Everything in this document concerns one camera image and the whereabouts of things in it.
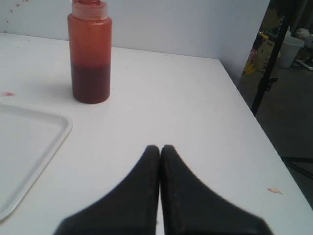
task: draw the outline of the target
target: red stain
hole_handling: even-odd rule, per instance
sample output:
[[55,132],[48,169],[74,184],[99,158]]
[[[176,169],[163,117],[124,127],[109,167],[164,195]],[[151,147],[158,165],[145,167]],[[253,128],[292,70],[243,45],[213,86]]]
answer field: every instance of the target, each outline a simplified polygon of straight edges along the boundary
[[5,93],[3,93],[3,96],[15,96],[15,94],[10,93],[10,92],[5,92]]

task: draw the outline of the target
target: plastic bottle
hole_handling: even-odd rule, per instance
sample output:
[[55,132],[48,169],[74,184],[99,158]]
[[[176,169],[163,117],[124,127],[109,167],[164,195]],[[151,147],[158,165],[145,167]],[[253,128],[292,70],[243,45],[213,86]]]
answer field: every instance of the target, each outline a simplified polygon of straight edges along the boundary
[[94,104],[110,96],[112,20],[101,0],[74,0],[67,18],[74,97]]

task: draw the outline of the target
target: tray rim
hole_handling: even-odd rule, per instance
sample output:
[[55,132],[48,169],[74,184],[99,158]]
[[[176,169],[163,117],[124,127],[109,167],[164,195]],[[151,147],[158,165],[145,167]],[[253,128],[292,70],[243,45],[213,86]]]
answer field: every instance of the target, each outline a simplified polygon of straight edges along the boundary
[[12,104],[6,104],[3,102],[0,102],[0,107],[1,106],[9,106],[12,108],[17,108],[17,109],[23,109],[35,113],[43,113],[46,115],[53,115],[53,116],[58,116],[62,118],[64,121],[66,121],[66,127],[62,131],[62,134],[60,137],[56,140],[56,142],[53,144],[53,146],[48,149],[46,156],[43,158],[42,162],[38,165],[38,167],[33,171],[31,176],[29,177],[28,181],[24,184],[24,186],[21,187],[19,192],[15,195],[14,199],[12,200],[11,203],[9,203],[3,210],[0,211],[0,224],[5,221],[17,208],[17,206],[21,203],[21,201],[25,198],[27,193],[30,191],[32,186],[35,184],[37,179],[40,177],[44,169],[47,167],[55,153],[58,151],[58,149],[62,146],[63,142],[65,139],[68,137],[70,134],[72,128],[73,128],[73,122],[72,120],[64,115],[60,114],[57,112],[48,112],[48,111],[43,111],[41,109],[36,109],[32,107],[27,107],[27,106],[22,106],[22,105],[12,105]]

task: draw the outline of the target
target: bottle cap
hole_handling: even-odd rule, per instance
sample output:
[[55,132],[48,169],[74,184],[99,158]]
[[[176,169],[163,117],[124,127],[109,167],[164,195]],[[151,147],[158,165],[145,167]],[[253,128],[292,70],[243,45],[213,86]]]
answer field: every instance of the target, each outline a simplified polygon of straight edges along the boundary
[[74,0],[72,12],[80,19],[100,21],[108,17],[108,6],[101,0]]

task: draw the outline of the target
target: white wall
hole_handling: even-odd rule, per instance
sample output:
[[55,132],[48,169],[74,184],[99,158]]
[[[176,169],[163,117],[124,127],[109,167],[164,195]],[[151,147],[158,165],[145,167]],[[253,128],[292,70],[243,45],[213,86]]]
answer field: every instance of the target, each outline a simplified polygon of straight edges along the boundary
[[[269,0],[107,2],[115,46],[217,58],[237,83]],[[0,0],[0,31],[67,39],[70,11],[69,0]]]

